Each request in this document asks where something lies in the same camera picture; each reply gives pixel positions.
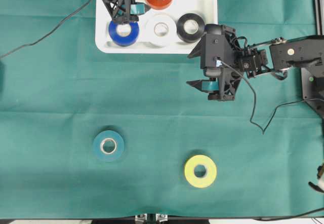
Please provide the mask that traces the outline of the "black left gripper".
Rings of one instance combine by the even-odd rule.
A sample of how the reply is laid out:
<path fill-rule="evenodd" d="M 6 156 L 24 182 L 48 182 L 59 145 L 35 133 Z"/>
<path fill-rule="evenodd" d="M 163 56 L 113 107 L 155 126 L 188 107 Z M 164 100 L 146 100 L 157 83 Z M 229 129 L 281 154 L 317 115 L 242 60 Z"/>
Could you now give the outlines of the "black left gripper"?
<path fill-rule="evenodd" d="M 151 7 L 135 0 L 102 0 L 114 23 L 138 22 L 138 15 L 144 15 Z"/>

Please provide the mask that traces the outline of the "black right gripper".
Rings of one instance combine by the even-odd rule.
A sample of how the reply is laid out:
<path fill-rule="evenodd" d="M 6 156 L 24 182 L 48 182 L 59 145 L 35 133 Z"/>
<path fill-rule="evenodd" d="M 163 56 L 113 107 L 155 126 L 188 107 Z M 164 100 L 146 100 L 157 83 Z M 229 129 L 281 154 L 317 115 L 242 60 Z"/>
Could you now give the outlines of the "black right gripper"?
<path fill-rule="evenodd" d="M 201 92 L 216 92 L 220 101 L 233 101 L 241 79 L 255 78 L 267 72 L 266 50 L 250 48 L 244 36 L 237 37 L 235 29 L 229 26 L 220 26 L 224 40 L 223 57 L 220 58 L 220 76 L 218 81 L 196 80 L 187 81 L 191 87 Z M 205 38 L 201 38 L 187 58 L 200 57 L 205 49 Z"/>

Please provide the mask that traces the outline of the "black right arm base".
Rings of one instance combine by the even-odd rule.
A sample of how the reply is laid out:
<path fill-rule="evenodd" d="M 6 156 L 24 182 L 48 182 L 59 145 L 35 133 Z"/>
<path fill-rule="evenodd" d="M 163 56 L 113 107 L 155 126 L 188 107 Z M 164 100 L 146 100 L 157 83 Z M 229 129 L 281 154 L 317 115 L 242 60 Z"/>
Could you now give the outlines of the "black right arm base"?
<path fill-rule="evenodd" d="M 323 119 L 323 65 L 301 69 L 302 96 Z"/>

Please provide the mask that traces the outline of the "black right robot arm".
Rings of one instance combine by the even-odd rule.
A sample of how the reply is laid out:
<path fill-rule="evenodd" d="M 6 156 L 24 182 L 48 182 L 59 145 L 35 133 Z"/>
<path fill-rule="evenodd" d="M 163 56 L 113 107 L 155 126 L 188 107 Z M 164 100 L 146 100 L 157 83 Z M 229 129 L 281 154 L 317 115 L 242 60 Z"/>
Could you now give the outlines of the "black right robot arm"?
<path fill-rule="evenodd" d="M 242 79 L 270 74 L 278 80 L 288 76 L 291 67 L 304 68 L 315 78 L 323 78 L 323 36 L 311 35 L 240 46 L 236 30 L 208 24 L 203 36 L 188 55 L 199 57 L 204 80 L 187 84 L 208 94 L 209 100 L 233 101 Z"/>

